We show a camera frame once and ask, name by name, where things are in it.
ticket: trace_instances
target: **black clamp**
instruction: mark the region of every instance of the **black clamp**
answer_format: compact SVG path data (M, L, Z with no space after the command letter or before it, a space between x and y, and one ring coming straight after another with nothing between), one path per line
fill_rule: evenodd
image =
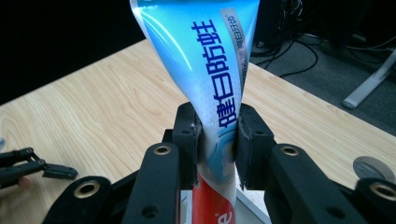
M201 130L192 105L181 105L174 129L148 148L138 171L114 184L75 181L43 223L179 223L180 191L196 182ZM396 223L395 184L367 178L348 189L331 181L303 149L276 143L249 105L241 106L235 164L243 188L265 190L272 223Z
M43 177L56 179L73 180L78 174L71 167L46 163L31 147L27 147L0 154L0 189L16 185L21 177L39 171L44 171Z

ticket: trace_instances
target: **wooden surface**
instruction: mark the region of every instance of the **wooden surface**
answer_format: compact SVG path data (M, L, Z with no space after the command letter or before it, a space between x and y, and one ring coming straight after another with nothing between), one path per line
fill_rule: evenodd
M187 102L145 40L0 106L5 151L33 147L49 163L72 166L78 178L115 182L140 166L145 150L173 128ZM375 157L396 172L396 138L249 65L244 103L270 126L278 143L303 148L325 174L349 188L352 162ZM40 223L72 183L29 175L29 189L0 190L0 223Z

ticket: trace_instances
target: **white metal stand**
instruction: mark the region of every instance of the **white metal stand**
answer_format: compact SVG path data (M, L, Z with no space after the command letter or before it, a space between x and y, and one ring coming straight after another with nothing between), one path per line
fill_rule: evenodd
M389 74L389 69L396 62L396 49L390 54L382 66L367 78L361 85L348 95L343 106L348 109L356 108Z

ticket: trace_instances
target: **toothpaste tube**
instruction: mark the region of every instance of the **toothpaste tube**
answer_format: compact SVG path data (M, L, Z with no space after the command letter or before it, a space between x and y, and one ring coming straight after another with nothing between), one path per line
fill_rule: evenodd
M235 223L233 143L259 0L131 0L146 38L203 125L192 223Z

